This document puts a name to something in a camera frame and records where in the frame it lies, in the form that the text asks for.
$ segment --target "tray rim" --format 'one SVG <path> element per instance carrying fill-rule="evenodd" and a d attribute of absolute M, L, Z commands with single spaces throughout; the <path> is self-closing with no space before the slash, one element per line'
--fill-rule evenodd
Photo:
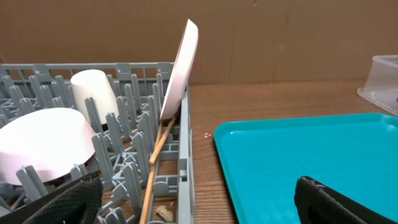
<path fill-rule="evenodd" d="M 220 160 L 220 163 L 221 163 L 221 169 L 223 171 L 224 178 L 226 181 L 227 189 L 229 192 L 229 197 L 233 203 L 234 211 L 238 218 L 238 222 L 242 223 L 242 224 L 247 224 L 246 214 L 243 212 L 243 208 L 240 204 L 240 200 L 238 200 L 238 194 L 236 192 L 235 187 L 233 186 L 233 178 L 232 178 L 229 170 L 227 169 L 228 162 L 226 161 L 225 156 L 223 154 L 224 150 L 222 150 L 221 140 L 222 140 L 223 136 L 226 134 L 226 132 L 228 131 L 228 128 L 239 127 L 242 125 L 246 125 L 248 123 L 256 123 L 257 128 L 253 129 L 253 130 L 259 130 L 260 125 L 264 125 L 269 122 L 281 122 L 281 121 L 293 121 L 293 120 L 305 121 L 306 119 L 315 119 L 315 118 L 318 118 L 318 119 L 319 118 L 320 119 L 327 119 L 327 118 L 341 119 L 341 118 L 352 118 L 352 117 L 357 117 L 357 116 L 371 117 L 372 121 L 374 121 L 374 122 L 378 121 L 380 123 L 387 123 L 387 124 L 391 124 L 391 121 L 395 121 L 395 126 L 398 127 L 398 118 L 393 115 L 384 114 L 384 113 L 355 113 L 355 114 L 308 116 L 308 117 L 296 117 L 296 118 L 276 118 L 276 119 L 254 119 L 254 120 L 247 120 L 247 121 L 228 121 L 228 122 L 222 123 L 219 126 L 217 126 L 214 131 L 213 139 L 214 139 L 214 142 L 216 145 L 218 159 Z"/>

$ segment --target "wooden stick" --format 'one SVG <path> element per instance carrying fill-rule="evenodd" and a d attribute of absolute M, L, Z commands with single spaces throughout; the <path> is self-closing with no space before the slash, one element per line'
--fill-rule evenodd
<path fill-rule="evenodd" d="M 164 144 L 164 142 L 166 141 L 166 138 L 167 138 L 167 136 L 169 135 L 170 130 L 171 130 L 172 127 L 173 127 L 174 121 L 175 121 L 175 117 L 173 117 L 172 120 L 171 120 L 171 121 L 169 122 L 169 124 L 167 125 L 167 128 L 166 128 L 166 130 L 164 131 L 164 133 L 163 133 L 163 135 L 162 135 L 162 137 L 161 137 L 161 139 L 160 139 L 160 141 L 159 141 L 159 144 L 155 146 L 154 153 L 152 153 L 152 156 L 151 156 L 150 159 L 149 159 L 149 164 L 150 164 L 150 165 L 154 165 L 154 164 L 155 164 L 156 159 L 157 159 L 157 156 L 159 155 L 160 150 L 162 149 L 163 144 Z"/>
<path fill-rule="evenodd" d="M 162 135 L 162 129 L 163 129 L 163 124 L 162 124 L 162 121 L 160 121 L 159 130 L 157 130 L 155 147 L 159 144 L 160 136 Z M 150 196 L 152 195 L 152 190 L 154 189 L 155 170 L 156 170 L 156 165 L 153 165 L 150 167 L 148 183 L 147 183 L 147 188 L 145 190 L 144 203 L 142 205 L 142 211 L 141 211 L 141 217 L 139 220 L 139 224 L 147 223 L 149 204 L 150 204 Z"/>

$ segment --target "chopstick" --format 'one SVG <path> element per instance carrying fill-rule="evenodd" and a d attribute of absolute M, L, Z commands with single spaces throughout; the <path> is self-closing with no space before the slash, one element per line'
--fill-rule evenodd
<path fill-rule="evenodd" d="M 165 132 L 162 134 L 163 124 L 160 121 L 159 130 L 157 130 L 154 153 L 152 153 L 152 156 L 149 159 L 150 172 L 148 176 L 147 188 L 145 189 L 144 203 L 142 204 L 142 211 L 141 211 L 139 224 L 146 224 L 147 222 L 150 196 L 152 195 L 152 191 L 154 189 L 157 156 L 159 155 L 159 152 L 162 149 L 163 144 L 166 141 L 166 138 L 169 135 L 174 122 L 175 122 L 175 117 L 172 118 L 172 120 L 167 125 Z"/>
<path fill-rule="evenodd" d="M 167 125 L 167 128 L 164 131 L 164 134 L 162 135 L 162 138 L 160 139 L 159 143 L 155 144 L 154 153 L 152 153 L 152 156 L 149 159 L 150 165 L 154 165 L 156 163 L 157 156 L 159 155 L 160 150 L 162 149 L 163 144 L 166 141 L 166 138 L 169 135 L 169 132 L 172 129 L 174 122 L 175 122 L 175 116 L 172 118 L 172 120 Z"/>

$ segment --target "white bowl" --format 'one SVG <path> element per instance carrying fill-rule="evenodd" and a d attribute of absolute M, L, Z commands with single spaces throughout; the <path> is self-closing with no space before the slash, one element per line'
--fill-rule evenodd
<path fill-rule="evenodd" d="M 16 172 L 32 165 L 43 182 L 62 177 L 94 154 L 94 131 L 69 108 L 39 110 L 0 129 L 0 180 L 20 185 Z"/>
<path fill-rule="evenodd" d="M 116 117 L 119 116 L 116 97 L 103 71 L 89 69 L 78 72 L 72 76 L 70 84 L 77 109 L 90 124 L 90 117 L 85 105 L 85 99 L 89 97 L 94 99 L 101 124 L 106 124 L 106 115 L 108 113 L 115 113 Z"/>
<path fill-rule="evenodd" d="M 188 20 L 174 61 L 162 112 L 160 113 L 161 119 L 172 118 L 180 106 L 191 72 L 193 58 L 195 58 L 197 44 L 198 27 L 191 20 Z"/>

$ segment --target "brown cardboard backdrop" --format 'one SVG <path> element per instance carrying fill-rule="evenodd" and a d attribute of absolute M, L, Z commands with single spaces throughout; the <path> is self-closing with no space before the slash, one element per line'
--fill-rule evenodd
<path fill-rule="evenodd" d="M 398 54 L 396 0 L 3 0 L 0 60 L 172 62 L 187 19 L 192 84 L 365 79 Z"/>

